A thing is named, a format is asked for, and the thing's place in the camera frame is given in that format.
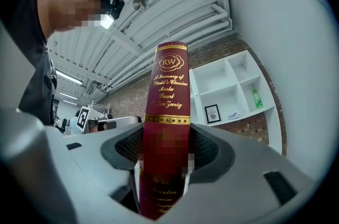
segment green bottle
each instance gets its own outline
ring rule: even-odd
[[[254,102],[255,102],[256,108],[263,107],[263,103],[261,102],[259,93],[255,89],[253,90],[253,98],[254,98]]]

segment framed picture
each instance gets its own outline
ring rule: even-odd
[[[205,107],[207,123],[221,121],[219,109],[216,104]]]

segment black picture frame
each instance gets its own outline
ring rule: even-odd
[[[208,118],[209,118],[209,115],[207,113],[207,109],[208,108],[211,108],[211,107],[215,107],[217,109],[217,112],[218,112],[218,120],[213,120],[213,121],[210,121]],[[205,107],[205,113],[206,113],[206,119],[207,119],[207,123],[214,123],[214,122],[218,122],[218,121],[221,121],[221,117],[220,117],[220,113],[219,113],[219,109],[218,109],[218,105],[216,104],[213,104],[213,105],[210,105],[210,106],[206,106]]]

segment rw logo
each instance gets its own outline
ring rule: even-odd
[[[180,69],[183,65],[184,60],[181,56],[171,52],[163,55],[156,62],[156,67],[162,71],[173,71]]]

